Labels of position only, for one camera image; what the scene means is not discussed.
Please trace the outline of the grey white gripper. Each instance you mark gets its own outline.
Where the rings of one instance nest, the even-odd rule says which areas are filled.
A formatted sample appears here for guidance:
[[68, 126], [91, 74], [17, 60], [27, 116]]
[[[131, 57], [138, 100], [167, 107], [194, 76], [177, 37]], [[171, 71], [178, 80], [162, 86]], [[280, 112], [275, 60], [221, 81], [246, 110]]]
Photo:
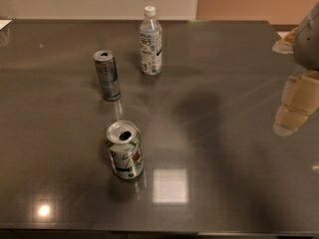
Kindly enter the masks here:
[[273, 131], [288, 136], [302, 127], [319, 109], [319, 2], [301, 21], [272, 47], [279, 54], [294, 54], [295, 62], [306, 71], [290, 76], [285, 84]]

